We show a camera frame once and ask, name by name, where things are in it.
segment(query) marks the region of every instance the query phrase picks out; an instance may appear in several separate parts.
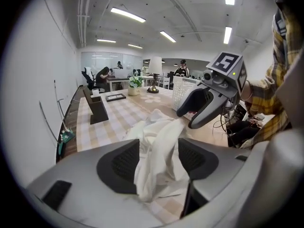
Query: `white wall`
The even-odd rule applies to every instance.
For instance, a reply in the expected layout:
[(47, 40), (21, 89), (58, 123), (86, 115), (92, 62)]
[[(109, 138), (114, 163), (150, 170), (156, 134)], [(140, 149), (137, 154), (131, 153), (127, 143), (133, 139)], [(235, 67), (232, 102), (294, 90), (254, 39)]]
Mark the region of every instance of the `white wall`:
[(273, 38), (270, 36), (249, 56), (244, 55), (248, 80), (259, 80), (265, 77), (267, 69), (273, 63)]
[[(72, 0), (47, 0), (60, 30)], [(76, 38), (73, 29), (61, 31), (54, 23), (44, 0), (32, 0), (19, 18), (3, 58), (1, 81), (1, 125), (4, 153), (16, 181), (26, 187), (56, 163), (57, 143), (52, 138), (39, 108), (41, 101), (49, 124), (58, 136), (61, 118), (58, 98), (65, 111), (80, 84)]]
[(176, 69), (178, 69), (179, 67), (178, 66), (162, 66), (162, 72), (163, 73), (170, 73), (170, 72), (175, 72)]

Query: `wooden floor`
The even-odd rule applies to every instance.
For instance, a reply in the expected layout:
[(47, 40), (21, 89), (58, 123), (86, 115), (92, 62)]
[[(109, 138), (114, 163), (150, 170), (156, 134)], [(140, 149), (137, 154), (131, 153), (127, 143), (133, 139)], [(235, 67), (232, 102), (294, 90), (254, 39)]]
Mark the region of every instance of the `wooden floor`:
[[(77, 92), (74, 95), (74, 98), (72, 100), (71, 106), (68, 110), (68, 113), (66, 115), (66, 126), (70, 128), (73, 133), (76, 135), (76, 125), (77, 125), (77, 115), (78, 115), (78, 107), (79, 107), (79, 101), (80, 98), (84, 97), (84, 93), (82, 91), (83, 87), (79, 87)], [(77, 152), (77, 139), (76, 136), (71, 139), (69, 142), (66, 144), (65, 148), (65, 153), (63, 158), (69, 156), (70, 154), (76, 153)]]

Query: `cable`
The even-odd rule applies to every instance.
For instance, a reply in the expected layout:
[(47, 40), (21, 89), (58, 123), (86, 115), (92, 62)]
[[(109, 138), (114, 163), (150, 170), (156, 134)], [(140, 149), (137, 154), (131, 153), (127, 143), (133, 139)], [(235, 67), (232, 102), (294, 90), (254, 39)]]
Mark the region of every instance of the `cable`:
[[(224, 113), (224, 109), (225, 109), (225, 107), (223, 107), (222, 113), (221, 113), (221, 115), (220, 115), (220, 123), (221, 123), (221, 127), (222, 127), (222, 129), (224, 130), (224, 132), (227, 134), (228, 138), (230, 138), (230, 140), (231, 140), (231, 142), (232, 142), (232, 144), (233, 144), (233, 147), (235, 147), (235, 148), (236, 148), (236, 145), (234, 144), (234, 142), (233, 142), (233, 140), (232, 140), (231, 136), (230, 136), (230, 135), (227, 133), (227, 130), (226, 130), (226, 129), (224, 129), (224, 126), (223, 126), (223, 122), (222, 122), (222, 116), (223, 116), (223, 113)], [(229, 122), (229, 123), (230, 123), (229, 114), (230, 114), (230, 112), (228, 112), (228, 121), (227, 121), (227, 122)]]
[(216, 121), (214, 124), (213, 124), (213, 128), (219, 128), (219, 127), (221, 127), (221, 125), (220, 126), (218, 126), (218, 127), (215, 127), (214, 125), (216, 124), (216, 123), (218, 123), (218, 122), (220, 122), (220, 120), (218, 120), (218, 121)]

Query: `ceiling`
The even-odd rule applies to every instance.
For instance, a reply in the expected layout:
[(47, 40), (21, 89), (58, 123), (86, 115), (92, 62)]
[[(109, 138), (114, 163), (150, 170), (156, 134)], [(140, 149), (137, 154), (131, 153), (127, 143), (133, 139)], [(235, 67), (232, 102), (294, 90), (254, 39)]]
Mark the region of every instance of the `ceiling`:
[[(140, 23), (114, 14), (112, 7), (129, 11), (146, 21)], [(162, 30), (177, 43), (220, 45), (225, 26), (230, 26), (233, 29), (229, 47), (242, 52), (248, 46), (261, 45), (271, 35), (275, 10), (273, 0), (235, 0), (233, 6), (226, 5), (225, 0), (91, 0), (87, 45), (100, 45), (95, 38), (103, 38), (144, 49), (152, 45), (171, 46), (171, 42), (160, 34)]]

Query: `white cup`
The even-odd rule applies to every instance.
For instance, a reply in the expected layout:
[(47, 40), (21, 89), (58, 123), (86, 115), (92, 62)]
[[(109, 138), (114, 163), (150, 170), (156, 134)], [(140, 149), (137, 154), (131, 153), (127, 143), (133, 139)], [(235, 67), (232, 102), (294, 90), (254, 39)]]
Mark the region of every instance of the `white cup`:
[(99, 89), (92, 89), (93, 97), (99, 96)]

